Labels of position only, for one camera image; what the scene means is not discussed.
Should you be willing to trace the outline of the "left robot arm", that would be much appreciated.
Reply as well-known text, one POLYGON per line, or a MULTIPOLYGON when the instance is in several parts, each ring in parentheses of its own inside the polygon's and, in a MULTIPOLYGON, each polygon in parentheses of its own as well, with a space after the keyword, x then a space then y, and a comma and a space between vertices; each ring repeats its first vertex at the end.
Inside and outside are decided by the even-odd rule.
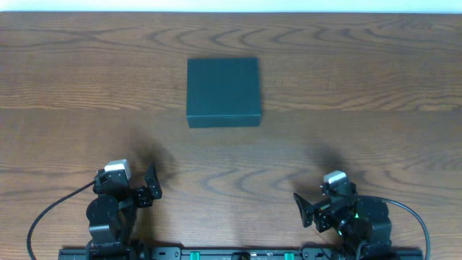
POLYGON ((97 171, 93 192, 97 198, 87 207, 92 240, 86 248, 88 259, 150 259, 152 249, 131 233, 137 211, 153 205, 162 198, 155 164, 152 162, 144 176, 145 185, 131 188, 131 169, 126 159, 110 161, 97 171))

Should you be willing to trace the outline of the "dark green box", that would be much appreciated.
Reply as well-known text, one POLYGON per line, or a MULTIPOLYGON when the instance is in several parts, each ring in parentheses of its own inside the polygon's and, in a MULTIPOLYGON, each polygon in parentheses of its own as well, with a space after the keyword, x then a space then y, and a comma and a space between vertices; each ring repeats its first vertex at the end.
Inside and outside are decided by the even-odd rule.
POLYGON ((259 126, 259 62, 246 58, 190 58, 186 118, 190 128, 259 126))

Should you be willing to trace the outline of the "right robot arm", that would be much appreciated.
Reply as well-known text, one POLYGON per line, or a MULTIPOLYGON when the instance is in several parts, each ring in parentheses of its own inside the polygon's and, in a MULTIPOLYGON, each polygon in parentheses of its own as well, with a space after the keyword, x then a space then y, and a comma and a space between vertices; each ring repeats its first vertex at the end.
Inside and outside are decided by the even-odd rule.
POLYGON ((356 184, 348 178, 325 182, 321 191, 328 197, 311 204, 299 194, 294 199, 300 211, 302 225, 315 224, 319 233, 333 228, 342 244, 329 259, 389 259, 391 221, 388 207, 378 199, 361 199, 356 184))

